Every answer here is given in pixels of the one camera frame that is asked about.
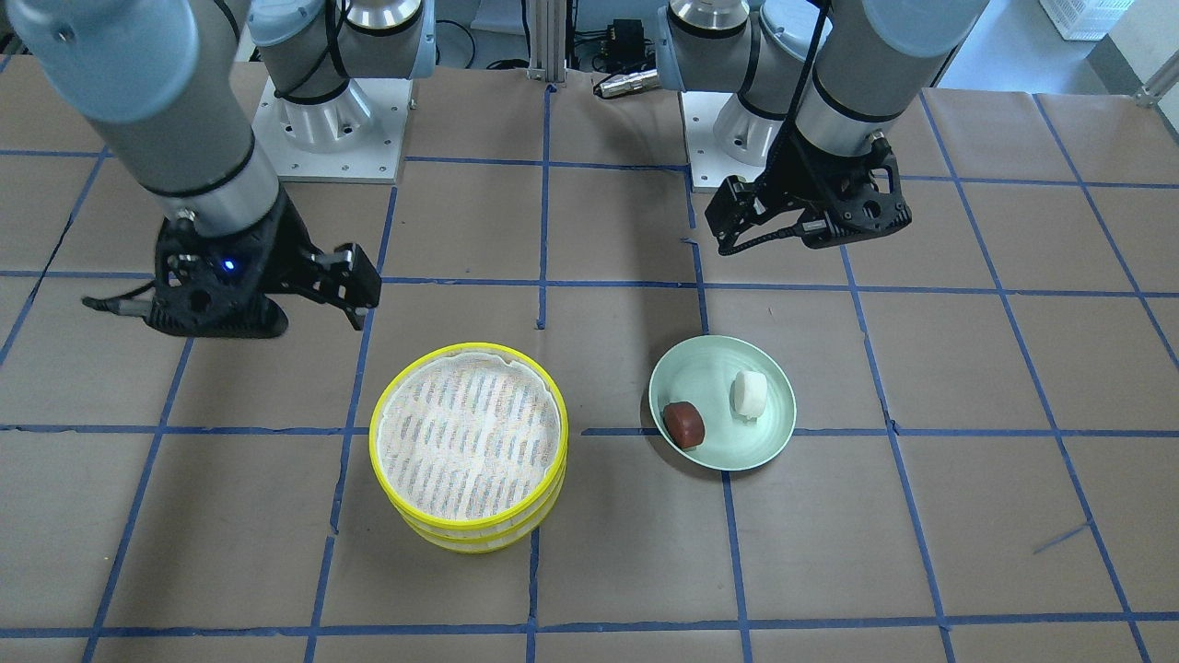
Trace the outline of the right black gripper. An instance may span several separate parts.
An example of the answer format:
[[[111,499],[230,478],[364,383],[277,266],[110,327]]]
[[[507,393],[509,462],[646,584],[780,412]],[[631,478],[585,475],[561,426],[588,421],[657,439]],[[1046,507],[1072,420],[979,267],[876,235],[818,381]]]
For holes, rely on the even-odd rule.
[[[152,280],[83,303],[177,337],[274,339],[289,326],[274,295],[336,307],[363,332],[381,288],[365,249],[345,243],[320,252],[292,202],[278,198],[252,227],[222,238],[195,231],[195,215],[164,221]]]

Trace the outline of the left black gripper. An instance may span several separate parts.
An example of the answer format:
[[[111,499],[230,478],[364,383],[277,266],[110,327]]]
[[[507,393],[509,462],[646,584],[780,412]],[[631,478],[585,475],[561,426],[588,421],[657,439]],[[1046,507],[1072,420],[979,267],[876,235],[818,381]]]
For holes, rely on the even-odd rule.
[[[887,138],[868,138],[867,155],[829,155],[804,138],[773,147],[755,185],[738,175],[720,182],[705,206],[707,227],[720,256],[758,245],[740,235],[780,214],[799,211],[788,227],[792,238],[822,249],[887,238],[913,222],[903,197],[900,168]]]

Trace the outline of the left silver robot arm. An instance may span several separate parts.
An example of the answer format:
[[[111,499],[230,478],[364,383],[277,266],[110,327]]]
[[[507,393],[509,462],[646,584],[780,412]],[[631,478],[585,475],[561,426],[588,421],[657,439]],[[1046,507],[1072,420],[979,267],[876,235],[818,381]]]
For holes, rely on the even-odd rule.
[[[887,133],[938,79],[984,1],[668,1],[664,88],[732,93],[778,122],[763,171],[729,175],[705,210],[722,256],[772,239],[817,250],[909,227]]]

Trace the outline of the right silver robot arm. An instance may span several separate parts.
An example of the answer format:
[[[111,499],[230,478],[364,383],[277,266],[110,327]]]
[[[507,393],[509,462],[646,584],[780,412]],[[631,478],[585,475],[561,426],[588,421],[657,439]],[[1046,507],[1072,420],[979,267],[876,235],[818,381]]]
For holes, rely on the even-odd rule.
[[[391,183],[432,1],[8,1],[42,73],[162,206],[153,277],[84,306],[180,337],[271,339],[274,295],[363,329],[378,269],[321,250],[288,180]]]

